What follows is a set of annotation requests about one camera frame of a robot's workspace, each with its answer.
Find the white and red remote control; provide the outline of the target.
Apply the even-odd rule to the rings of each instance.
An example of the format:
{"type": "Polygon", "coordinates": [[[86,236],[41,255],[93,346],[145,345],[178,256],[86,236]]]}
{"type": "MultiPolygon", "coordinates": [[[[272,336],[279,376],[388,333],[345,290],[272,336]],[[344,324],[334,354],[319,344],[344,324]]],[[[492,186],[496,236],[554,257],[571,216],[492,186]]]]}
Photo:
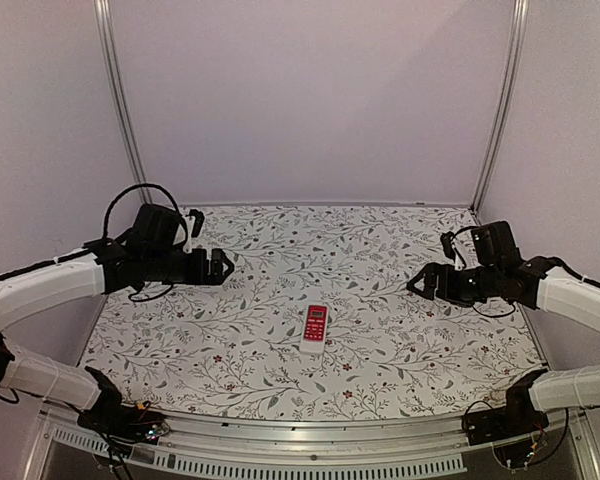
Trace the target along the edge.
{"type": "Polygon", "coordinates": [[[299,351],[306,355],[321,355],[327,336],[329,309],[326,305],[310,303],[304,315],[299,351]]]}

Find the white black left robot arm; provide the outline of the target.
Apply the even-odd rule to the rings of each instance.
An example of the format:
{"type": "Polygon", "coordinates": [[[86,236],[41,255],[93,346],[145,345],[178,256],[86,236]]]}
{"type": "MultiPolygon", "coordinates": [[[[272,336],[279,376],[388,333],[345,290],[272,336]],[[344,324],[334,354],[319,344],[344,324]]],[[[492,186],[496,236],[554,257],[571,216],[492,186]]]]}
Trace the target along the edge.
{"type": "Polygon", "coordinates": [[[115,239],[103,236],[67,255],[0,274],[0,388],[66,402],[88,410],[108,434],[128,426],[121,395],[97,370],[72,367],[24,349],[5,331],[38,313],[74,300],[146,284],[219,286],[234,263],[221,249],[193,248],[204,215],[144,204],[133,225],[115,239]]]}

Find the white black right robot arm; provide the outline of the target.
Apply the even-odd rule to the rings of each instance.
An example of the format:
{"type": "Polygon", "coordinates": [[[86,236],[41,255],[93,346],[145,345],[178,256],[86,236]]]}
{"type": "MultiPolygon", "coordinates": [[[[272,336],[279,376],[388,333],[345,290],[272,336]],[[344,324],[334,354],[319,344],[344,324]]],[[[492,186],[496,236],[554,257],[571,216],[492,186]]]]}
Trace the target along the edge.
{"type": "MultiPolygon", "coordinates": [[[[407,283],[408,291],[472,308],[492,298],[559,315],[600,333],[600,282],[581,275],[559,257],[525,260],[506,221],[471,227],[478,264],[470,268],[447,232],[441,244],[448,263],[428,263],[407,283]]],[[[600,407],[600,364],[563,371],[532,372],[512,384],[497,427],[517,436],[536,412],[600,407]]]]}

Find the floral patterned table mat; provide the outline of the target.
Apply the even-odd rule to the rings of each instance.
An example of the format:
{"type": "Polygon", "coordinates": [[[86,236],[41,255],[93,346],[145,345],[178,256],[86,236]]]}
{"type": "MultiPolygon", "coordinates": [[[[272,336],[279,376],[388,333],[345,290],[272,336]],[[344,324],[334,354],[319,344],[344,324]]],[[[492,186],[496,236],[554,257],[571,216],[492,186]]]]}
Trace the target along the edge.
{"type": "Polygon", "coordinates": [[[129,402],[262,420],[384,420],[502,403],[543,364],[501,300],[428,301],[407,288],[441,263],[443,233],[473,260],[460,208],[225,206],[194,243],[235,266],[220,286],[111,295],[81,361],[129,402]]]}

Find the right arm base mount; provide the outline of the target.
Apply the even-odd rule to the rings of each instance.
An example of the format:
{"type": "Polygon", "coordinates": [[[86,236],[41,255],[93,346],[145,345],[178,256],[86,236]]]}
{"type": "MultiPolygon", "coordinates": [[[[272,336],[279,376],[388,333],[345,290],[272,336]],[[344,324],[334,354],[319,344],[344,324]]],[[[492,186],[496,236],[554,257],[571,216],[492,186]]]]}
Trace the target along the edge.
{"type": "Polygon", "coordinates": [[[469,444],[505,440],[548,427],[547,415],[535,409],[529,393],[534,381],[547,372],[546,368],[532,371],[513,383],[505,392],[502,407],[474,412],[468,408],[462,416],[461,428],[469,444]]]}

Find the aluminium front rail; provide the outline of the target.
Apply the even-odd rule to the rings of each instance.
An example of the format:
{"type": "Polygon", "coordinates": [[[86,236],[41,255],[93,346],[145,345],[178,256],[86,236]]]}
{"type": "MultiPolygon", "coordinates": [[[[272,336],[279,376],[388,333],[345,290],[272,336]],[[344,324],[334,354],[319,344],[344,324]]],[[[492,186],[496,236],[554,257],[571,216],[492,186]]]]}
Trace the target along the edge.
{"type": "Polygon", "coordinates": [[[600,479],[583,412],[552,412],[548,426],[472,444],[463,415],[291,422],[171,413],[157,442],[110,451],[69,407],[45,403],[27,479],[600,479]]]}

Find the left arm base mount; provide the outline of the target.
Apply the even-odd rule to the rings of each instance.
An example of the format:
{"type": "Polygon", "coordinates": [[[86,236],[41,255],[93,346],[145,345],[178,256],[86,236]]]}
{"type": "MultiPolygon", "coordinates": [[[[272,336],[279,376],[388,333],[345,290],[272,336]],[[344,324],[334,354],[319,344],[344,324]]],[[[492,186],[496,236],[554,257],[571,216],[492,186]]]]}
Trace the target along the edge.
{"type": "Polygon", "coordinates": [[[99,370],[87,367],[95,379],[99,396],[94,405],[82,410],[77,423],[105,437],[124,443],[152,443],[170,432],[166,416],[152,411],[150,403],[124,405],[118,388],[99,370]]]}

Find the left aluminium frame post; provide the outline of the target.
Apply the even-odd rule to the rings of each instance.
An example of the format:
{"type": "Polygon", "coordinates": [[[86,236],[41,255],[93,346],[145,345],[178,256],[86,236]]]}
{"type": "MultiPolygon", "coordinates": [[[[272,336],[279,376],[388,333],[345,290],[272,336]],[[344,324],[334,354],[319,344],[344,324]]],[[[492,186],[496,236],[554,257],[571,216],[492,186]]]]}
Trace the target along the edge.
{"type": "Polygon", "coordinates": [[[135,185],[144,184],[148,182],[148,177],[140,155],[123,84],[116,48],[111,2],[107,0],[95,0],[93,5],[105,71],[114,105],[114,113],[118,122],[127,162],[133,183],[135,185]]]}

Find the aluminium frame post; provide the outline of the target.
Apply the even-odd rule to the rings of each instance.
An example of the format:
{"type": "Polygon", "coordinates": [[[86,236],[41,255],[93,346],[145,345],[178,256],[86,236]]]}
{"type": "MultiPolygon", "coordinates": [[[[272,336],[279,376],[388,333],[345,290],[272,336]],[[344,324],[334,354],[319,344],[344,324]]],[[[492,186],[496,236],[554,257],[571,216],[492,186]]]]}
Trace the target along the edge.
{"type": "Polygon", "coordinates": [[[133,183],[135,185],[144,184],[148,182],[148,177],[140,155],[123,84],[116,48],[111,2],[107,0],[95,0],[93,5],[105,71],[114,105],[114,113],[118,122],[127,162],[133,183]]]}
{"type": "Polygon", "coordinates": [[[472,202],[470,204],[470,209],[476,216],[479,215],[480,211],[485,205],[486,196],[489,190],[491,179],[493,177],[502,140],[504,138],[524,47],[528,13],[528,0],[514,1],[511,30],[500,93],[487,141],[482,167],[479,172],[478,181],[474,190],[472,202]]]}

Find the right aluminium frame post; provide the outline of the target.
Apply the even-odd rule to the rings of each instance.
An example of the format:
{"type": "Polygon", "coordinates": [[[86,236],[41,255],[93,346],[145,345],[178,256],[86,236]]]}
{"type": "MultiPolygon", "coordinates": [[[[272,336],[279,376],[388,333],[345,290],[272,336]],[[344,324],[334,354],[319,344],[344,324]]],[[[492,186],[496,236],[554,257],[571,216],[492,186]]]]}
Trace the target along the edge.
{"type": "Polygon", "coordinates": [[[500,93],[487,141],[482,167],[479,172],[478,181],[474,190],[472,202],[470,204],[470,209],[476,216],[479,215],[480,211],[485,205],[486,196],[489,190],[491,179],[493,177],[502,140],[504,138],[524,47],[528,13],[528,0],[514,1],[511,30],[500,93]]]}

